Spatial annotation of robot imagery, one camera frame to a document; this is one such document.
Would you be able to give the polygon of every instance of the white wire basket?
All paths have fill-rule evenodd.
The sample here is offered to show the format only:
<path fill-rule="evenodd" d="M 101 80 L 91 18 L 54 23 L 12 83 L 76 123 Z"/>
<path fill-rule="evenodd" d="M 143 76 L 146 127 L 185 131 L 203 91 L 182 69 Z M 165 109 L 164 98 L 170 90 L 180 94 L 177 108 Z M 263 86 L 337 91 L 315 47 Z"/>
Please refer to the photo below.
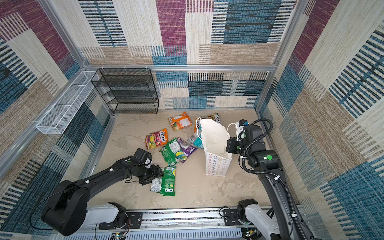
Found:
<path fill-rule="evenodd" d="M 63 134 L 73 117 L 93 88 L 92 81 L 99 80 L 93 71 L 83 71 L 63 95 L 43 116 L 36 128 L 43 134 Z"/>

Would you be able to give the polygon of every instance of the shopping bag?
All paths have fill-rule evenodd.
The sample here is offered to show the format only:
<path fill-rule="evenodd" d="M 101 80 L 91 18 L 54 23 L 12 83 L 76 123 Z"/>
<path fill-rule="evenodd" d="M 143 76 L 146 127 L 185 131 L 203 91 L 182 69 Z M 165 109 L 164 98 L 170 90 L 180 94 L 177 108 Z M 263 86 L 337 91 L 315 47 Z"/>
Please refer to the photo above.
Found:
<path fill-rule="evenodd" d="M 201 139 L 205 153 L 205 174 L 225 177 L 232 154 L 225 151 L 229 133 L 212 119 L 196 119 L 201 124 Z"/>

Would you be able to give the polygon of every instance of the patterned fabric wall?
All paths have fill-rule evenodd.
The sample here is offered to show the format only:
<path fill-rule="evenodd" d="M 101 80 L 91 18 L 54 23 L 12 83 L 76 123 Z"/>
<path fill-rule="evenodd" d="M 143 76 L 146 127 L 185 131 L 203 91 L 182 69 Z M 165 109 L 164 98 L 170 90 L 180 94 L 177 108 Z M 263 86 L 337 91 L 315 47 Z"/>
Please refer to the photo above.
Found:
<path fill-rule="evenodd" d="M 0 155 L 79 66 L 36 0 L 0 0 Z"/>
<path fill-rule="evenodd" d="M 110 115 L 95 90 L 62 135 L 38 136 L 23 152 L 0 183 L 0 235 L 2 239 L 34 239 L 49 236 L 29 225 L 33 208 L 63 180 L 85 177 Z M 49 228 L 40 220 L 44 204 L 33 215 L 36 227 Z"/>
<path fill-rule="evenodd" d="M 268 72 L 152 72 L 160 109 L 254 108 Z"/>
<path fill-rule="evenodd" d="M 384 236 L 384 1 L 310 0 L 261 114 L 317 237 Z"/>
<path fill-rule="evenodd" d="M 296 0 L 53 3 L 91 65 L 272 64 Z"/>

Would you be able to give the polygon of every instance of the brand logo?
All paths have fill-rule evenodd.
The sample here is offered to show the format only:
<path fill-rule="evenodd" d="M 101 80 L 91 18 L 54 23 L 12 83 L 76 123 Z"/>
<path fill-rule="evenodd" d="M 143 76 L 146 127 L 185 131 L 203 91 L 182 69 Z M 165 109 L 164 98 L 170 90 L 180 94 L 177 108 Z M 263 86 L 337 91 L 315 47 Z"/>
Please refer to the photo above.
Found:
<path fill-rule="evenodd" d="M 217 123 L 221 123 L 221 122 L 220 122 L 220 118 L 218 117 L 217 114 L 215 114 L 215 120 L 216 120 Z"/>
<path fill-rule="evenodd" d="M 201 128 L 200 120 L 199 119 L 196 121 L 196 126 L 197 126 L 197 128 Z"/>
<path fill-rule="evenodd" d="M 162 131 L 160 131 L 159 133 L 160 133 L 161 141 L 162 141 L 162 142 L 165 142 L 165 141 L 166 141 L 166 135 L 165 135 L 165 133 L 162 132 Z"/>

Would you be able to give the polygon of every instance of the concrete floor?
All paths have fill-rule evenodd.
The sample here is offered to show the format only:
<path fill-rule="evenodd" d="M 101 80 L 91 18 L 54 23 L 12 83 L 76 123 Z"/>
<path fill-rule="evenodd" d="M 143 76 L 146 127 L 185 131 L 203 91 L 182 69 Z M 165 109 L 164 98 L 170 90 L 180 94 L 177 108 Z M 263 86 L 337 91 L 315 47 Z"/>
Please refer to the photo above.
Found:
<path fill-rule="evenodd" d="M 151 132 L 167 128 L 168 139 L 181 137 L 187 140 L 194 133 L 194 126 L 188 126 L 176 132 L 168 118 L 183 111 L 160 111 L 158 114 L 120 114 L 105 147 L 95 172 L 111 166 L 116 160 L 133 155 L 137 148 L 146 149 L 145 136 Z M 218 113 L 222 125 L 246 119 L 257 119 L 254 110 L 209 110 L 186 111 L 194 121 L 199 116 Z M 234 126 L 229 129 L 231 136 L 236 135 Z M 159 153 L 161 147 L 148 150 L 153 163 L 160 167 L 167 164 Z M 239 200 L 254 198 L 260 205 L 270 205 L 267 193 L 258 177 L 244 172 L 238 165 L 238 155 L 232 155 L 232 161 L 225 177 L 205 175 L 205 155 L 203 149 L 197 149 L 185 163 L 176 165 L 175 196 L 163 196 L 151 192 L 151 185 L 124 183 L 120 181 L 93 197 L 90 205 L 117 202 L 127 209 L 159 209 L 184 207 L 220 207 L 236 206 Z"/>

